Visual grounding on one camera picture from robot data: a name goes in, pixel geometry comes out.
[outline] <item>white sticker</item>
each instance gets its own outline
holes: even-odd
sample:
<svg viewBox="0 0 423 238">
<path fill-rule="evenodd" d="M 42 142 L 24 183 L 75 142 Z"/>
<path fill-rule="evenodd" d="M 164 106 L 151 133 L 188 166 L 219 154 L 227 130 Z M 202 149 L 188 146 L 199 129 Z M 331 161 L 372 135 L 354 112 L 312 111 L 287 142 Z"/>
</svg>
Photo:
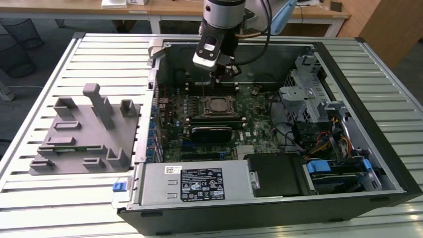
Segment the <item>white sticker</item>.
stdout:
<svg viewBox="0 0 423 238">
<path fill-rule="evenodd" d="M 147 11 L 130 11 L 130 13 L 140 13 L 140 14 L 147 14 Z"/>
<path fill-rule="evenodd" d="M 180 174 L 182 166 L 166 166 L 164 173 L 166 174 Z"/>
</svg>

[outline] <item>white table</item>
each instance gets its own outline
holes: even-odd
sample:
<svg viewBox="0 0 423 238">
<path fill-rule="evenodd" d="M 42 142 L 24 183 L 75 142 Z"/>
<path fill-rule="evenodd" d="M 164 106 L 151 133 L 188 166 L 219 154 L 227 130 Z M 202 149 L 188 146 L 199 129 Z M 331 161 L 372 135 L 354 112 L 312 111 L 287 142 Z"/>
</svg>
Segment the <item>white table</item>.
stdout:
<svg viewBox="0 0 423 238">
<path fill-rule="evenodd" d="M 87 20 L 148 20 L 152 34 L 160 34 L 160 21 L 202 21 L 202 16 L 186 15 L 147 15 L 146 13 L 128 14 L 75 14 L 75 13 L 40 13 L 40 12 L 0 12 L 0 18 L 44 18 L 56 19 L 59 27 L 63 27 L 62 19 L 87 19 Z M 324 37 L 336 37 L 346 18 L 291 18 L 288 23 L 296 24 L 327 24 L 330 25 Z"/>
</svg>

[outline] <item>motherboard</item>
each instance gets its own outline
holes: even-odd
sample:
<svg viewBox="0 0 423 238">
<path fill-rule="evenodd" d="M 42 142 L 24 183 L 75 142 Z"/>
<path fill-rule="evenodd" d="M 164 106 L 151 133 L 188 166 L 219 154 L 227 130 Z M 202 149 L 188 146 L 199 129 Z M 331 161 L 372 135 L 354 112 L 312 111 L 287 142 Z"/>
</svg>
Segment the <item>motherboard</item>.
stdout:
<svg viewBox="0 0 423 238">
<path fill-rule="evenodd" d="M 260 89 L 244 84 L 230 96 L 194 96 L 187 88 L 162 88 L 163 161 L 238 160 L 280 152 L 268 116 L 274 93 Z"/>
</svg>

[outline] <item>floor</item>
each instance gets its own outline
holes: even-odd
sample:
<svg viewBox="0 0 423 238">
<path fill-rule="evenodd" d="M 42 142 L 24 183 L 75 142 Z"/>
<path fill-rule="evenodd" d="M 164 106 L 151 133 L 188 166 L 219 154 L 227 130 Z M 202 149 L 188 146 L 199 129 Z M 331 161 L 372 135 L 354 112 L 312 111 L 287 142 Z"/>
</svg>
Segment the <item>floor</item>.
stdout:
<svg viewBox="0 0 423 238">
<path fill-rule="evenodd" d="M 30 76 L 12 79 L 0 71 L 0 80 L 7 86 L 43 86 L 55 69 L 56 63 L 67 48 L 75 32 L 114 33 L 115 28 L 110 20 L 67 20 L 66 28 L 59 28 L 52 19 L 34 19 L 44 45 L 30 51 L 38 70 Z M 164 34 L 196 34 L 198 24 L 191 22 L 163 22 Z M 139 21 L 134 33 L 151 33 L 150 23 Z M 423 103 L 423 44 L 417 44 L 401 65 L 394 70 L 399 79 Z M 19 127 L 31 110 L 40 93 L 40 88 L 11 88 L 16 98 L 12 102 L 0 100 L 0 139 L 14 139 Z M 0 155 L 6 153 L 8 144 L 0 142 Z"/>
</svg>

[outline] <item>wooden desk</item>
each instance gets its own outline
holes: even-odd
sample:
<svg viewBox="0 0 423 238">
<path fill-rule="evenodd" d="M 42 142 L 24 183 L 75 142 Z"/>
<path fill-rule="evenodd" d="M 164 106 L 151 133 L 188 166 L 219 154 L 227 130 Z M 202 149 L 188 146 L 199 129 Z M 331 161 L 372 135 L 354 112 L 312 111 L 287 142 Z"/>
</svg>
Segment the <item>wooden desk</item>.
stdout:
<svg viewBox="0 0 423 238">
<path fill-rule="evenodd" d="M 0 0 L 0 17 L 52 19 L 148 20 L 154 34 L 160 34 L 162 20 L 200 21 L 203 3 L 191 0 L 150 0 L 147 5 L 102 9 L 102 0 Z M 348 19 L 347 12 L 320 7 L 295 9 L 290 23 L 328 24 L 326 37 L 336 37 Z"/>
</svg>

